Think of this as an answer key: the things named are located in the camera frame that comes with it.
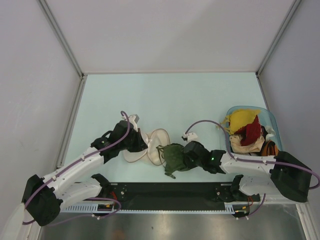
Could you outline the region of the round beige mesh laundry bag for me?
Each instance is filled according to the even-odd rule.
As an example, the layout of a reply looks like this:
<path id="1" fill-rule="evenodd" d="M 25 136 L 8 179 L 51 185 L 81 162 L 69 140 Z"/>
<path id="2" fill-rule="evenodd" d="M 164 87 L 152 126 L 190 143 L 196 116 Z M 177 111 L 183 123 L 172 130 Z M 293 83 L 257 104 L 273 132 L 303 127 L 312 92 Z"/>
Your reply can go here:
<path id="1" fill-rule="evenodd" d="M 124 160 L 130 164 L 142 161 L 154 166 L 161 166 L 165 163 L 164 158 L 159 155 L 157 147 L 165 147 L 171 144 L 168 132 L 163 128 L 158 128 L 152 132 L 141 132 L 142 139 L 147 144 L 148 148 L 141 152 L 123 151 Z"/>

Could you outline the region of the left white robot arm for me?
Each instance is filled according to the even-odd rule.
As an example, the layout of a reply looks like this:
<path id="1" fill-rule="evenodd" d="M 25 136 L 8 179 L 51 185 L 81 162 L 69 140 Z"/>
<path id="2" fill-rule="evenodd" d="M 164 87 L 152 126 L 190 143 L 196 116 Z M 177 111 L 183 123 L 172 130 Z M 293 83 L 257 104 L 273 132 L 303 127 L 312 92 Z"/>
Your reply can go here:
<path id="1" fill-rule="evenodd" d="M 43 227 L 70 205 L 95 197 L 105 200 L 111 193 L 107 184 L 97 179 L 89 183 L 76 183 L 76 180 L 117 157 L 121 151 L 139 153 L 147 149 L 147 134 L 136 124 L 121 120 L 113 130 L 96 138 L 78 159 L 43 177 L 31 176 L 22 197 L 25 210 Z"/>

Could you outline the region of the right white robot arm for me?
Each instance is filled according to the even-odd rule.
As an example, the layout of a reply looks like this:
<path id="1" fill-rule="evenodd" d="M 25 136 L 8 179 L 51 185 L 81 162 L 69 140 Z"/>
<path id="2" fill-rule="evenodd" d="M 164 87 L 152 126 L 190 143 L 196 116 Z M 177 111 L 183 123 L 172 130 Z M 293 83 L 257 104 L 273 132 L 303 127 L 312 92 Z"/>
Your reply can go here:
<path id="1" fill-rule="evenodd" d="M 211 174 L 235 174 L 230 194 L 237 201 L 257 194 L 281 194 L 299 203 L 308 200 L 312 171 L 288 152 L 245 156 L 224 150 L 209 151 L 201 143 L 190 141 L 183 153 L 188 163 Z"/>

